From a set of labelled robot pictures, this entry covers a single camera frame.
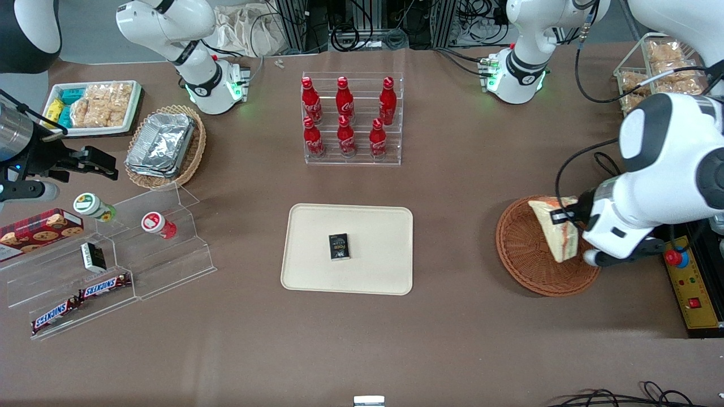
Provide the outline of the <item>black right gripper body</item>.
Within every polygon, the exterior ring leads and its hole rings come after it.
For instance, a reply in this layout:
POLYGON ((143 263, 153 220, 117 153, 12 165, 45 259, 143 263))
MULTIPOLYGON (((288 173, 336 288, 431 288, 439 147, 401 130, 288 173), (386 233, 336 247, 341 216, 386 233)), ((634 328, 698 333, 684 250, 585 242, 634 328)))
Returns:
POLYGON ((23 150, 21 179, 50 177, 66 183, 70 172, 85 173, 86 168, 75 156, 76 150, 68 149, 61 133, 34 132, 23 150))

